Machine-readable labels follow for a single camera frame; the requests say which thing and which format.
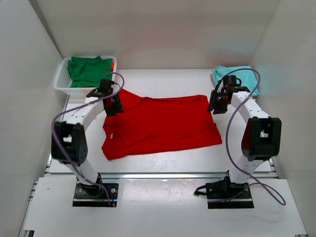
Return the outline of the red t shirt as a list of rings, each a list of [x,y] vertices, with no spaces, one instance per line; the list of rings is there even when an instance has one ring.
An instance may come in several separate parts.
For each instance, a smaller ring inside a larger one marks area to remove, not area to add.
[[[106,117],[101,147],[108,160],[196,149],[222,143],[205,95],[174,98],[119,93],[123,113]]]

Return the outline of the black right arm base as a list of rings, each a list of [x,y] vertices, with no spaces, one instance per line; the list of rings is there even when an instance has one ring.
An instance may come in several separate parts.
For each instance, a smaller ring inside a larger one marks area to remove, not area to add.
[[[233,183],[228,174],[219,181],[196,188],[193,195],[206,196],[208,209],[254,208],[249,183]]]

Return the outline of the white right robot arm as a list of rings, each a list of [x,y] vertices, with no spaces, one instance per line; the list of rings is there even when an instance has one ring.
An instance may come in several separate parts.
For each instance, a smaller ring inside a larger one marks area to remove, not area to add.
[[[236,76],[224,76],[211,92],[208,112],[224,114],[228,105],[235,108],[232,116],[240,114],[246,123],[241,140],[241,156],[228,171],[233,184],[245,184],[262,163],[279,154],[281,120],[268,115],[241,85]]]

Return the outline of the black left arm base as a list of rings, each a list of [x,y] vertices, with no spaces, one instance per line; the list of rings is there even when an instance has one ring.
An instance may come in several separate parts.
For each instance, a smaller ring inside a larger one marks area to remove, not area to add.
[[[95,185],[76,183],[72,206],[74,207],[117,207],[119,183],[105,183],[98,177],[97,183],[104,188]]]

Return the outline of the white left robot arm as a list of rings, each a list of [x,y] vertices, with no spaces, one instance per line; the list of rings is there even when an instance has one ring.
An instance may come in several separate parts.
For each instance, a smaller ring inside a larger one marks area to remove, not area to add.
[[[90,91],[84,103],[64,111],[69,117],[58,122],[57,115],[52,122],[52,158],[66,165],[78,182],[89,188],[100,189],[102,178],[88,161],[88,147],[85,132],[93,120],[102,112],[113,116],[122,112],[119,92],[122,85],[102,79],[100,86]]]

